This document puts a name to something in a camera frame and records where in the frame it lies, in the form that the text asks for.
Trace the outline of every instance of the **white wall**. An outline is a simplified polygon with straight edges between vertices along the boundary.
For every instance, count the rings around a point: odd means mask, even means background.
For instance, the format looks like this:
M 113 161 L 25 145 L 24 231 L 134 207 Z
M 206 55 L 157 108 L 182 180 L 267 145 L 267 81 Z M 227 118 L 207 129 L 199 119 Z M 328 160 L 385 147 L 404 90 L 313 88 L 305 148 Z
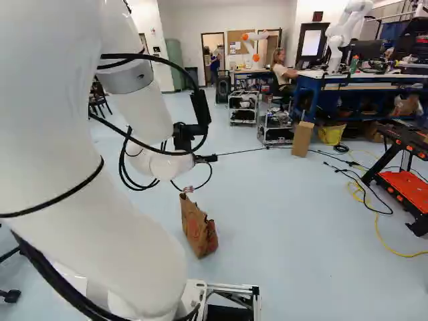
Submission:
M 156 0 L 131 0 L 129 4 L 132 9 L 132 18 L 135 21 L 139 33 L 146 36 L 147 46 L 150 54 L 153 54 L 153 47 L 160 47 L 160 56 L 168 59 L 167 47 L 161 17 L 159 15 L 158 3 Z M 173 77 L 170 67 L 164 64 L 153 63 L 154 78 L 159 83 L 163 92 L 174 91 Z
M 292 45 L 287 50 L 287 64 L 289 66 L 294 65 L 296 62 L 301 24 L 311 22 L 314 11 L 324 12 L 322 22 L 337 23 L 347 4 L 348 0 L 298 0 Z M 361 28 L 362 21 L 355 27 L 352 37 L 358 38 Z
M 384 5 L 390 5 L 397 2 L 403 2 L 403 0 L 380 0 L 376 1 L 373 5 L 373 9 L 383 7 Z
M 203 36 L 203 45 L 205 47 L 209 47 L 211 52 L 217 49 L 217 45 L 223 45 L 223 34 L 215 34 L 215 35 L 204 35 Z
M 296 0 L 247 1 L 235 5 L 224 1 L 189 5 L 181 1 L 158 0 L 158 5 L 165 37 L 181 42 L 185 67 L 198 67 L 199 84 L 205 85 L 201 33 L 225 32 L 226 49 L 228 30 L 282 28 L 282 37 L 286 41 L 294 23 Z M 230 57 L 240 58 L 239 55 L 226 55 L 226 67 Z

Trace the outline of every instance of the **paper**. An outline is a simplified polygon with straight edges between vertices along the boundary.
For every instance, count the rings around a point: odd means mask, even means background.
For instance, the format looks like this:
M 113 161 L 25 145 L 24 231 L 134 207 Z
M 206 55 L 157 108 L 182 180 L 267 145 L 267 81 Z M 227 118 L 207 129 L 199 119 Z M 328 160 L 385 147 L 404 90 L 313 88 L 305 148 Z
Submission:
M 241 42 L 240 41 L 232 41 L 230 43 L 230 50 L 235 50 L 233 53 L 236 53 L 236 50 L 240 50 L 241 49 Z

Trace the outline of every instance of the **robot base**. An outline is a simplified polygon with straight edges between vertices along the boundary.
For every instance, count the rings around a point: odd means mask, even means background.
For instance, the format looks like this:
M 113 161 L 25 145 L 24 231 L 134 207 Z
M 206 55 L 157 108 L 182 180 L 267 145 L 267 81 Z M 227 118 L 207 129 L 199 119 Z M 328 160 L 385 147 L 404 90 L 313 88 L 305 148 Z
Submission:
M 208 304 L 208 299 L 213 294 L 239 304 L 242 308 Z M 258 286 L 207 284 L 200 280 L 188 280 L 181 302 L 183 305 L 179 311 L 182 315 L 190 313 L 198 303 L 201 304 L 194 321 L 261 320 L 261 296 Z

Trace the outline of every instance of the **doorway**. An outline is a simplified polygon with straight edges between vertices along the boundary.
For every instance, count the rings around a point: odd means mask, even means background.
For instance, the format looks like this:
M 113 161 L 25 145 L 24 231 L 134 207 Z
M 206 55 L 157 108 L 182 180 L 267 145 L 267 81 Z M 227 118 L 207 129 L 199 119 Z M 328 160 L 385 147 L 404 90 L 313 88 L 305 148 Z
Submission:
M 211 85 L 211 57 L 220 55 L 219 70 L 225 69 L 225 34 L 224 32 L 201 33 L 203 73 L 205 85 Z

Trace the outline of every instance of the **bulletin board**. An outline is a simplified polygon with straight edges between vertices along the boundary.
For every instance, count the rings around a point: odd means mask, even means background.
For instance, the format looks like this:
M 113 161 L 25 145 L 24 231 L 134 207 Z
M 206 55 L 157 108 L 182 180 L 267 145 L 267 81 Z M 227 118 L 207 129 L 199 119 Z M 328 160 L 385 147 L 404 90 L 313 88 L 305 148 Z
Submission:
M 242 35 L 244 33 L 249 33 L 249 32 L 255 32 L 255 29 L 233 30 L 233 31 L 227 32 L 227 42 L 229 44 L 227 46 L 227 54 L 228 55 L 248 54 L 248 50 L 247 50 L 246 46 L 243 44 Z M 240 44 L 238 44 L 239 49 L 237 49 L 236 46 L 233 46 L 233 43 L 237 43 L 237 42 L 240 43 Z

